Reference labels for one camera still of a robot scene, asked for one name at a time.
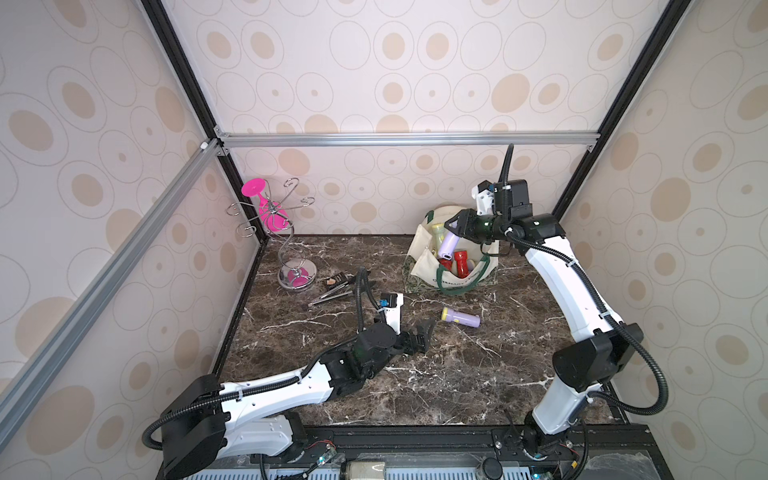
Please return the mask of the purple flashlight horizontal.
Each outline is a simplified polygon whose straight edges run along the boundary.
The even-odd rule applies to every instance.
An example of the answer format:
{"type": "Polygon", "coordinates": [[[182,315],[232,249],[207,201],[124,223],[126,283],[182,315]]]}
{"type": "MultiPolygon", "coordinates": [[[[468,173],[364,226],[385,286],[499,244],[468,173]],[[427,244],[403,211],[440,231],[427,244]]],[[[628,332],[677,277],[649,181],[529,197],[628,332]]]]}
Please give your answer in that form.
{"type": "Polygon", "coordinates": [[[448,307],[443,308],[441,320],[471,328],[479,328],[481,325],[481,318],[479,316],[458,312],[448,307]]]}

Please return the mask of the purple flashlight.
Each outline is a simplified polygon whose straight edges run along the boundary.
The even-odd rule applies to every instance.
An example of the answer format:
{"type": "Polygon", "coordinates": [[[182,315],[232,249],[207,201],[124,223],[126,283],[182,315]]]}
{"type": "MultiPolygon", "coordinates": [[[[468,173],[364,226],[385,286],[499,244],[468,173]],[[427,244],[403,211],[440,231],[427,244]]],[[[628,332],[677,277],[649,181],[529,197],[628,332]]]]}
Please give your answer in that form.
{"type": "Polygon", "coordinates": [[[444,241],[440,244],[437,252],[438,258],[453,259],[454,252],[458,245],[460,237],[451,231],[446,231],[444,241]]]}

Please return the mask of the red flashlight with logo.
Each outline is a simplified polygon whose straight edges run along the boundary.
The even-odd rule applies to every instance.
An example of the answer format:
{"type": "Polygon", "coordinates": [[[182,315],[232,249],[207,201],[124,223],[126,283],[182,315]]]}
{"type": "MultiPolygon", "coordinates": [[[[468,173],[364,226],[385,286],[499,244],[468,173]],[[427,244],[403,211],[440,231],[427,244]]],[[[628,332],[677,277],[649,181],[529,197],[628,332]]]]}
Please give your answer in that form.
{"type": "Polygon", "coordinates": [[[468,253],[464,250],[455,251],[453,261],[456,270],[455,275],[461,279],[467,278],[470,274],[468,253]]]}

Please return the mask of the red flashlight horizontal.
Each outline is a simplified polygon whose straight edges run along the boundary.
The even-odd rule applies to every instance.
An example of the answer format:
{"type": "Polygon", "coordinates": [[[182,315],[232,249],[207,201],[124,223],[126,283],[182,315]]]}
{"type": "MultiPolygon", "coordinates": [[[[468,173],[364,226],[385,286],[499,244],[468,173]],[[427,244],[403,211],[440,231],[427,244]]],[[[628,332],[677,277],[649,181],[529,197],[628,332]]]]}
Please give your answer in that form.
{"type": "Polygon", "coordinates": [[[439,262],[439,263],[440,263],[440,265],[441,265],[443,268],[445,268],[446,270],[449,270],[449,271],[451,271],[451,270],[452,270],[453,261],[452,261],[451,259],[444,259],[444,258],[439,258],[439,259],[438,259],[438,262],[439,262]]]}

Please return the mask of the green flashlight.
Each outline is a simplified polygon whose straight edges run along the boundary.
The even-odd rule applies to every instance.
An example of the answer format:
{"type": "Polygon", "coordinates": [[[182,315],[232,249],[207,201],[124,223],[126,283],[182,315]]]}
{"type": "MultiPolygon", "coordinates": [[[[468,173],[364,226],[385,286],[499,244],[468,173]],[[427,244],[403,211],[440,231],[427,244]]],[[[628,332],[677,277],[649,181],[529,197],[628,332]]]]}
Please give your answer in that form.
{"type": "Polygon", "coordinates": [[[434,224],[431,226],[432,234],[438,244],[441,244],[445,238],[445,228],[443,223],[434,224]]]}

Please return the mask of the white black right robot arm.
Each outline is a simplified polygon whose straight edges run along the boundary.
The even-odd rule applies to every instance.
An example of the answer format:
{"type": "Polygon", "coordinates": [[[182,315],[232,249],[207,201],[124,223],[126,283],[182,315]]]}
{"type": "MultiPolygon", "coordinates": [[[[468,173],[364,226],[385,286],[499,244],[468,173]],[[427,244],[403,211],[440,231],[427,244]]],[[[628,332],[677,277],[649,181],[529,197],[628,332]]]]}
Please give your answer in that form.
{"type": "Polygon", "coordinates": [[[591,400],[599,398],[627,413],[651,416],[667,406],[669,385],[641,344],[641,328],[624,323],[608,306],[578,262],[559,221],[551,214],[534,214],[527,182],[510,179],[513,153],[509,147],[496,182],[483,181],[474,188],[476,206],[445,222],[438,256],[454,257],[462,239],[480,246],[507,241],[543,278],[565,316],[574,342],[554,353],[555,377],[526,416],[520,434],[523,451],[538,461],[560,443],[591,400]],[[658,394],[650,406],[627,404],[602,389],[633,355],[643,359],[655,379],[658,394]]]}

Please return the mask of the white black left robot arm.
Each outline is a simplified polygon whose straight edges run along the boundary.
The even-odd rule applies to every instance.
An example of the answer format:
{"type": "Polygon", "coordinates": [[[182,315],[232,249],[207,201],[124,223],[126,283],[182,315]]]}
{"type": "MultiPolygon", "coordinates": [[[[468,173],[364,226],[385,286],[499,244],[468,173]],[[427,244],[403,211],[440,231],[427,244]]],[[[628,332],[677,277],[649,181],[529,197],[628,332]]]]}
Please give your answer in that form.
{"type": "Polygon", "coordinates": [[[241,382],[206,374],[189,385],[141,435],[144,447],[162,453],[163,477],[183,479],[228,456],[278,457],[301,448],[306,442],[291,409],[354,394],[393,359],[428,351],[434,322],[403,331],[388,320],[395,305],[374,298],[365,268],[355,276],[353,294],[356,335],[306,366],[241,382]]]}

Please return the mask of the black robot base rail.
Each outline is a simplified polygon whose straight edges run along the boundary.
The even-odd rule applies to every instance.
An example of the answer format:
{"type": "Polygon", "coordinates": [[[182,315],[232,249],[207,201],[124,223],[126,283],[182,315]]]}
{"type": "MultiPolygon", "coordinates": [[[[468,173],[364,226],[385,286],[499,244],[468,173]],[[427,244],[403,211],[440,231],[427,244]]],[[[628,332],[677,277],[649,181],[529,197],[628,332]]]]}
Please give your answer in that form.
{"type": "Polygon", "coordinates": [[[288,426],[264,422],[241,444],[216,434],[166,452],[163,479],[669,479],[644,425],[577,425],[539,458],[518,428],[288,426]]]}

